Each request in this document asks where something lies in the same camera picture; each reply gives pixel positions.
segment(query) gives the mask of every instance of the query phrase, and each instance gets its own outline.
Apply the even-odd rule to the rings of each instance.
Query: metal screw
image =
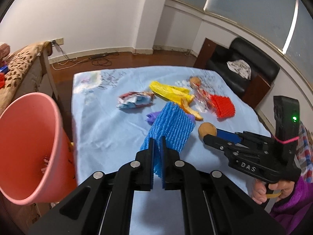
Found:
[[[183,161],[176,161],[175,162],[175,166],[176,167],[182,167],[182,166],[184,166],[185,165],[185,163],[183,162]]]
[[[93,174],[93,177],[95,179],[100,179],[103,177],[103,173],[101,171],[96,171],[94,174]]]
[[[138,162],[138,161],[132,161],[132,162],[130,163],[130,166],[133,167],[133,168],[137,168],[137,167],[140,166],[140,162]]]
[[[219,170],[215,170],[212,172],[212,176],[215,178],[220,178],[222,176],[222,173]]]

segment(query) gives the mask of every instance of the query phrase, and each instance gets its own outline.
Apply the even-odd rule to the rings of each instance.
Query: light blue tablecloth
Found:
[[[252,108],[243,103],[213,71],[150,66],[78,73],[74,76],[72,98],[78,183],[82,183],[95,171],[114,172],[134,160],[151,128],[145,121],[146,115],[160,111],[166,103],[166,100],[157,97],[150,107],[119,110],[116,108],[119,95],[128,91],[147,91],[154,80],[190,87],[188,79],[191,76],[199,76],[211,93],[230,97],[236,108],[234,117],[221,122],[214,113],[202,113],[204,122],[230,132],[250,131],[270,136]],[[198,127],[201,123],[196,122],[181,152],[181,159],[204,172],[220,170],[248,193],[253,179],[228,167],[228,159],[222,151],[205,146],[200,141]],[[162,190],[161,179],[155,175],[151,192],[135,192],[130,234],[184,234],[180,192]]]

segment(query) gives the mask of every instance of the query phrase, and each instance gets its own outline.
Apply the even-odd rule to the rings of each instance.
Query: electrical outlet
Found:
[[[64,39],[60,38],[60,39],[55,39],[54,40],[58,45],[63,45],[64,44]]]

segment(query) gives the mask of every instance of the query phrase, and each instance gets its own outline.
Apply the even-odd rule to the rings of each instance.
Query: brown ball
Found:
[[[197,85],[197,86],[201,86],[201,79],[199,79],[198,77],[192,77],[189,80],[190,82],[190,86],[192,87],[193,85]]]
[[[200,138],[203,139],[203,137],[208,135],[208,134],[216,136],[217,135],[217,129],[211,123],[202,123],[199,126],[198,133],[199,133]]]

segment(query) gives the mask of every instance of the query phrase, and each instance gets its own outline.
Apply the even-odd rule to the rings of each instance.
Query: wooden floor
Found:
[[[81,57],[77,61],[86,59],[88,57]],[[64,129],[68,134],[70,140],[72,140],[72,113],[71,113],[71,101],[72,101],[72,85],[73,76],[75,73],[93,70],[103,69],[119,69],[119,68],[134,68],[142,66],[152,65],[174,65],[174,66],[188,66],[192,67],[196,61],[196,58],[192,55],[176,52],[176,51],[154,51],[153,55],[133,55],[131,52],[119,53],[118,55],[107,56],[107,59],[112,62],[107,63],[109,66],[93,65],[91,61],[87,61],[82,64],[77,64],[71,68],[63,70],[52,70],[54,82],[56,84],[58,94],[63,105],[64,111]],[[72,62],[68,62],[62,66],[58,63],[53,64],[56,69],[73,65]]]

